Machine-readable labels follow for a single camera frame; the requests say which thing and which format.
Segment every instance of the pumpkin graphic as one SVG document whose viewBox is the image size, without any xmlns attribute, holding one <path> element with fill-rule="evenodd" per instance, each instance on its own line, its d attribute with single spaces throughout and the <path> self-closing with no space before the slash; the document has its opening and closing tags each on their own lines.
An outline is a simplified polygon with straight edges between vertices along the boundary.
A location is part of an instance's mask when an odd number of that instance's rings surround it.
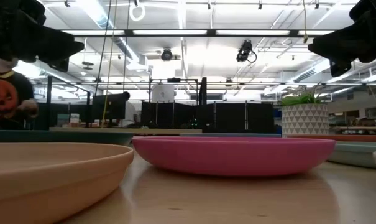
<svg viewBox="0 0 376 224">
<path fill-rule="evenodd" d="M 18 102 L 18 93 L 15 87 L 5 80 L 0 80 L 0 116 L 13 117 Z"/>
</svg>

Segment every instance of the camera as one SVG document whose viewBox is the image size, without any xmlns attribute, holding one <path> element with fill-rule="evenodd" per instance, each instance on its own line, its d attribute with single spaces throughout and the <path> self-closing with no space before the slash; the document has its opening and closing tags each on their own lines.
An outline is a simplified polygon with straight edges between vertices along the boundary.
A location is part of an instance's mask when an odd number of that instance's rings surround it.
<svg viewBox="0 0 376 224">
<path fill-rule="evenodd" d="M 245 62 L 249 59 L 249 56 L 252 52 L 252 44 L 251 41 L 245 40 L 242 44 L 242 47 L 239 49 L 239 53 L 237 54 L 236 60 L 237 62 Z"/>
<path fill-rule="evenodd" d="M 349 13 L 354 24 L 313 39 L 308 49 L 330 60 L 331 75 L 338 77 L 359 59 L 376 59 L 376 0 L 360 0 Z"/>
<path fill-rule="evenodd" d="M 0 0 L 0 58 L 37 59 L 58 65 L 84 49 L 71 34 L 44 26 L 45 8 L 36 0 Z"/>
</svg>

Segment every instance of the table surface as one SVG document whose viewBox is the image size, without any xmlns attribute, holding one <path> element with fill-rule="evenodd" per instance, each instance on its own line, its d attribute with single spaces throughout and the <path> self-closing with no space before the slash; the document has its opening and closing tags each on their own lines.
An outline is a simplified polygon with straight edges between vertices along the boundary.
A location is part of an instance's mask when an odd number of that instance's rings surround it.
<svg viewBox="0 0 376 224">
<path fill-rule="evenodd" d="M 340 130 L 368 130 L 368 131 L 376 131 L 376 127 L 367 127 L 367 126 L 352 126 L 352 127 L 330 127 L 336 131 Z"/>
<path fill-rule="evenodd" d="M 220 178 L 136 156 L 120 188 L 61 223 L 376 224 L 376 170 L 324 163 L 287 177 Z"/>
<path fill-rule="evenodd" d="M 199 129 L 149 129 L 149 128 L 50 128 L 50 131 L 87 131 L 134 134 L 200 134 Z"/>
</svg>

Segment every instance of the tan bowl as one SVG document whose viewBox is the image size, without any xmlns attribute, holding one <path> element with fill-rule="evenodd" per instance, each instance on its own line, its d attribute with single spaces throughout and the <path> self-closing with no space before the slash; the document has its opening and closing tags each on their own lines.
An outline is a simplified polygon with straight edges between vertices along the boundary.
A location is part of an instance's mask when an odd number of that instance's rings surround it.
<svg viewBox="0 0 376 224">
<path fill-rule="evenodd" d="M 53 223 L 119 186 L 133 150 L 80 143 L 0 143 L 0 223 Z"/>
</svg>

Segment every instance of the plant pot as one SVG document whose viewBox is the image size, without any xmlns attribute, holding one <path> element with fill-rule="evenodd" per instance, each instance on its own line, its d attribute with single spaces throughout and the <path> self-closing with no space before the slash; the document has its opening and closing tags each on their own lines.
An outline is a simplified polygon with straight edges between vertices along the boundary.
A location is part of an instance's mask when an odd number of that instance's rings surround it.
<svg viewBox="0 0 376 224">
<path fill-rule="evenodd" d="M 303 104 L 282 108 L 283 136 L 289 134 L 329 134 L 327 105 Z"/>
</svg>

